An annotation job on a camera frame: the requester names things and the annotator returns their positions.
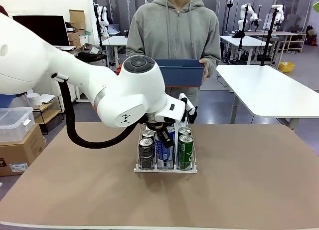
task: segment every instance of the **wire rack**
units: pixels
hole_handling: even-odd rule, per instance
[[[181,127],[188,127],[190,128],[190,124],[188,122],[188,119],[186,118],[185,122],[175,123],[175,146],[174,146],[174,159],[171,161],[162,162],[157,158],[157,155],[155,154],[155,157],[153,158],[152,167],[149,169],[143,169],[140,164],[140,152],[139,152],[139,142],[137,145],[137,151],[136,151],[136,166],[134,168],[134,172],[143,172],[143,173],[197,173],[197,165],[196,165],[196,152],[195,152],[195,141],[193,144],[193,151],[192,151],[192,158],[191,162],[188,168],[186,169],[180,169],[180,163],[178,161],[177,157],[177,150],[178,150],[178,130]],[[140,129],[140,135],[139,139],[142,137],[142,132],[144,130],[148,130],[147,126],[145,124],[141,125]]]

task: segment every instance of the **hoodie zipper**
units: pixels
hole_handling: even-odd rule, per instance
[[[176,36],[176,49],[175,49],[175,58],[177,56],[177,44],[178,44],[178,26],[179,26],[179,14],[180,11],[177,12],[177,36]]]

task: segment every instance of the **computer screen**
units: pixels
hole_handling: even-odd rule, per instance
[[[63,16],[16,15],[13,19],[52,45],[70,46]]]

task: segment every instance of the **brown tabletop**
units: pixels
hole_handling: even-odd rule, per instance
[[[90,141],[122,131],[102,123],[76,126]],[[290,129],[192,129],[197,174],[145,174],[133,172],[138,128],[102,150],[76,146],[64,128],[0,202],[0,222],[82,229],[319,227],[319,160]]]

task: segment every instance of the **blue plastic bin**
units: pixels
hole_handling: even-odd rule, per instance
[[[199,87],[205,65],[197,59],[156,59],[166,87]]]
[[[15,98],[15,95],[0,94],[0,108],[7,108]]]

